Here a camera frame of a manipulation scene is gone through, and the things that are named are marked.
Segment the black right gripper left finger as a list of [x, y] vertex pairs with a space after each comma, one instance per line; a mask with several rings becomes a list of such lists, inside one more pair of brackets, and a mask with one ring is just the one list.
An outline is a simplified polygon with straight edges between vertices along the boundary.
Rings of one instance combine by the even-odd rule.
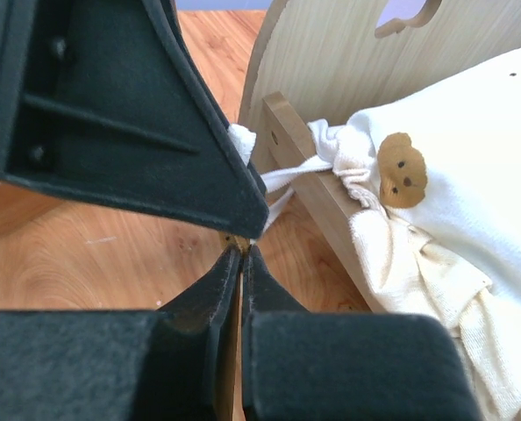
[[157, 310], [0, 311], [0, 420], [229, 420], [240, 251]]

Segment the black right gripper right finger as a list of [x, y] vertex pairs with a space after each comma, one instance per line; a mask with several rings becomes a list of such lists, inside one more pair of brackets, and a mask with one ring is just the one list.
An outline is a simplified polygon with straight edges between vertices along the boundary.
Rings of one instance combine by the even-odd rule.
[[409, 314], [315, 313], [252, 246], [243, 266], [242, 404], [249, 420], [478, 420], [448, 331]]

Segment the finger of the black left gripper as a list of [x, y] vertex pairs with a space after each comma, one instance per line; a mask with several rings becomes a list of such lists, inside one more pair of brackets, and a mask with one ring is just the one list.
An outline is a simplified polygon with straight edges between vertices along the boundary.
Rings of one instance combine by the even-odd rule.
[[268, 219], [171, 1], [0, 1], [0, 181], [247, 239]]

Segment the wooden pet bed frame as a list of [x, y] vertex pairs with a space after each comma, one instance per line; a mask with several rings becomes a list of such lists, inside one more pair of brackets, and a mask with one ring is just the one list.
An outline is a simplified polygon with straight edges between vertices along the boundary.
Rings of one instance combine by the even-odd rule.
[[[276, 1], [246, 75], [239, 122], [257, 134], [263, 173], [312, 157], [309, 123], [343, 125], [357, 111], [394, 103], [521, 48], [521, 1], [426, 1], [382, 22], [383, 1]], [[372, 295], [350, 235], [361, 208], [330, 170], [292, 183], [369, 307]]]

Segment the large bear print cushion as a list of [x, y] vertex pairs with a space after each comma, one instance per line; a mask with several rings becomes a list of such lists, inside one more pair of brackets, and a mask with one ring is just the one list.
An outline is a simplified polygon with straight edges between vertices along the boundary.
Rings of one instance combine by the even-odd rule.
[[521, 48], [345, 124], [309, 123], [315, 154], [262, 176], [282, 191], [330, 170], [367, 285], [389, 312], [453, 335], [487, 420], [521, 420]]

